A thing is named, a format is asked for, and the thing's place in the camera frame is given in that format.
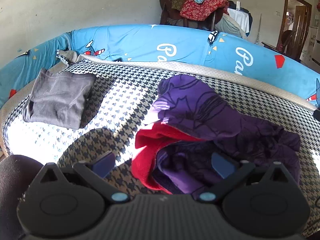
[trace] beige dotted fabric edge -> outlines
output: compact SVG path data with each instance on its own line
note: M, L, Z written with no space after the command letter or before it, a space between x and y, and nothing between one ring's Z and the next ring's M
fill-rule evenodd
M157 69L165 69L165 70L171 70L171 71L177 71L177 72L185 72L190 74L198 74L201 76L207 76L212 78L217 78L220 80L229 81L232 83L236 83L239 85L244 85L246 87L250 87L253 89L257 89L266 93L269 93L271 95L286 99L288 101L291 101L297 105L303 106L310 110L316 110L317 108L306 101L305 99L294 95L290 92L287 92L285 90L282 90L280 88L277 88L273 85L267 84L265 82L248 78L245 76L241 76L238 74L230 73L223 70L218 70L214 68L204 67L200 65L192 65L177 61L167 61L167 62L114 62L114 61L108 61L108 60L101 60L98 59L95 56L90 55L84 55L81 54L79 58L86 58L92 62L100 63L100 64L113 64L113 65L130 65L130 66L142 66L142 67L150 67L150 68L157 68Z
M66 68L66 65L62 62L57 63L52 68L50 68L51 73L58 73ZM26 86L24 86L22 89L20 89L13 97L11 97L0 109L0 147L4 154L8 156L8 152L6 147L4 146L4 137L3 137L3 128L4 123L7 120L8 115L13 111L13 109L26 97L31 93L31 90L33 88L33 84L35 83L34 79L30 83L28 83Z

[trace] door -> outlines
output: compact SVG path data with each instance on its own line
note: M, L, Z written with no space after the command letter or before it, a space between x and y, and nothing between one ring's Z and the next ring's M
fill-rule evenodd
M294 35L291 42L287 46L286 55L294 60L299 60L300 48L303 46L303 39L305 36L305 28L307 24L307 7L296 6L296 11L293 20Z

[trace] purple garment with black pattern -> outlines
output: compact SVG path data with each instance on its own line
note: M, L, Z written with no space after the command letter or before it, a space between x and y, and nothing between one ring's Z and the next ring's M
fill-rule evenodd
M203 142L180 141L157 153L155 181L173 194L198 195L222 180L211 155L222 152L257 166L280 161L299 183L300 136L267 120L238 113L214 89L189 75L163 79L146 123L165 122Z

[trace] houndstooth bed sheet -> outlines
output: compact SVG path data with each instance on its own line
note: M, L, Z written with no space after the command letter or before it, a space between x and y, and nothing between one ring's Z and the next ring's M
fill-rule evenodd
M40 122L24 122L21 111L25 98L5 121L3 136L6 151L9 154L27 155L42 163L56 162L63 167L80 160L92 161L112 150L116 154L117 168L107 177L110 184L132 196L159 193L148 190L132 177L130 165L135 151L134 137L157 98L160 80L181 72L99 64L87 59L65 70L93 73L98 77L82 117L82 128L72 130ZM317 168L320 163L320 122L312 117L312 111L244 85L192 75L213 87L239 112L269 120L300 135L300 189L311 206L311 216L304 235L316 232L320 228L320 223L315 223L320 219L320 210L315 206L320 195Z

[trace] pink patterned cloth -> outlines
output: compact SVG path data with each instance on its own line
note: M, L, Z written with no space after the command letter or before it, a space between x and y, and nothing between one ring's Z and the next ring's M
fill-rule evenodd
M223 13L228 14L228 6L228 0L204 0L203 3L196 3L195 0L186 0L180 11L180 15L190 20L204 21L212 12L220 7L223 7Z

